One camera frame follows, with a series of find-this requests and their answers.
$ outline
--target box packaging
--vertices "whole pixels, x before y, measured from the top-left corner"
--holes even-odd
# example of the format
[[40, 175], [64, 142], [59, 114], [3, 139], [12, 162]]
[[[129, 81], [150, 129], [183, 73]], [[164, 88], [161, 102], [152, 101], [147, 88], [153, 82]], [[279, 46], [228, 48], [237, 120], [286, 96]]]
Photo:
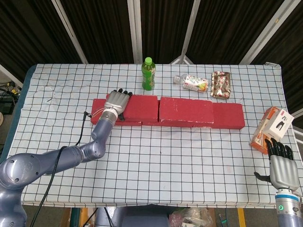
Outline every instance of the box packaging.
[[294, 117], [285, 110], [275, 112], [263, 129], [263, 133], [275, 140], [280, 140], [293, 122]]
[[263, 154], [266, 154], [266, 155], [268, 154], [265, 139], [268, 139], [268, 140], [270, 139], [269, 136], [267, 136], [263, 133], [263, 130], [264, 130], [266, 124], [269, 122], [269, 120], [273, 117], [273, 115], [279, 111], [280, 111], [280, 109], [275, 106], [273, 106], [265, 111], [263, 118], [260, 121], [260, 123], [250, 141], [250, 145], [253, 148], [261, 151]]

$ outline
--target gray robot arm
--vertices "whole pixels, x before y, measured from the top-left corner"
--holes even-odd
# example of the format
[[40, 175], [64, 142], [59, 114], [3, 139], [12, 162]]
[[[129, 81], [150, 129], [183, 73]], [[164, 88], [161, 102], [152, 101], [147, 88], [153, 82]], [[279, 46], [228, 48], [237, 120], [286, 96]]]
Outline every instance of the gray robot arm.
[[[110, 93], [105, 110], [92, 131], [93, 141], [80, 147], [64, 148], [56, 173], [104, 156], [106, 140], [131, 95], [126, 91], [122, 93], [121, 89]], [[58, 149], [41, 155], [17, 154], [0, 164], [0, 227], [25, 227], [27, 215], [21, 205], [22, 191], [43, 174], [53, 172], [59, 152]]]
[[278, 189], [276, 210], [279, 227], [303, 227], [301, 196], [295, 192], [300, 186], [297, 164], [290, 147], [271, 139], [266, 140], [269, 155], [270, 176], [255, 176], [272, 183]]

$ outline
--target green tea bottle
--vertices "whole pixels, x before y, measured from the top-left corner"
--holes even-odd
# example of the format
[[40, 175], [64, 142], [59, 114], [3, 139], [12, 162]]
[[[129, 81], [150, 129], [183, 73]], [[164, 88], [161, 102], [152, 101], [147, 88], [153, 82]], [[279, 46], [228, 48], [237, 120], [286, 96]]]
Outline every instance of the green tea bottle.
[[142, 64], [142, 74], [143, 74], [143, 83], [142, 87], [151, 91], [155, 87], [155, 73], [156, 66], [155, 63], [152, 62], [152, 58], [145, 58], [145, 62]]

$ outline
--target bottle label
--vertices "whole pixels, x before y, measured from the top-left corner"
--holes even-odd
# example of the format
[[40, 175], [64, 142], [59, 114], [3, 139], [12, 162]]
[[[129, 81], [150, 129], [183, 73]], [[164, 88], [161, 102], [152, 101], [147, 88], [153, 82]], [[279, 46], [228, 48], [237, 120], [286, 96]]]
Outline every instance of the bottle label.
[[152, 69], [152, 70], [145, 70], [142, 69], [142, 73], [143, 73], [143, 83], [142, 86], [144, 89], [146, 90], [152, 90], [155, 86], [155, 72], [156, 69]]
[[183, 87], [189, 90], [205, 92], [207, 90], [208, 80], [187, 75]]

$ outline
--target table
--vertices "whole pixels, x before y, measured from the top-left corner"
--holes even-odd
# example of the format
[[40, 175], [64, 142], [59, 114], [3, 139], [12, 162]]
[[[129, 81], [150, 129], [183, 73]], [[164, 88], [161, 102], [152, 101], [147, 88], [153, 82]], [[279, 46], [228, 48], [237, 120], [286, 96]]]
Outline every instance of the table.
[[[10, 147], [9, 156], [22, 152], [42, 154], [75, 144], [83, 112], [91, 111], [93, 99], [105, 98], [120, 87], [158, 98], [241, 103], [246, 127], [220, 130], [115, 126], [105, 156], [57, 173], [45, 204], [273, 207], [276, 189], [257, 181], [253, 174], [269, 174], [269, 161], [251, 148], [249, 141], [267, 108], [286, 108], [280, 66], [156, 65], [156, 70], [155, 89], [144, 91], [140, 65], [38, 64], [35, 72], [27, 75], [17, 110], [20, 117], [17, 113], [5, 149]], [[172, 84], [175, 75], [184, 73], [211, 80], [215, 70], [232, 74], [228, 100], [212, 98], [210, 88], [198, 93]], [[81, 144], [91, 141], [93, 127], [86, 120]], [[299, 176], [303, 176], [292, 128], [282, 142], [293, 149]], [[26, 187], [23, 203], [38, 204], [49, 180], [50, 176], [44, 175]]]

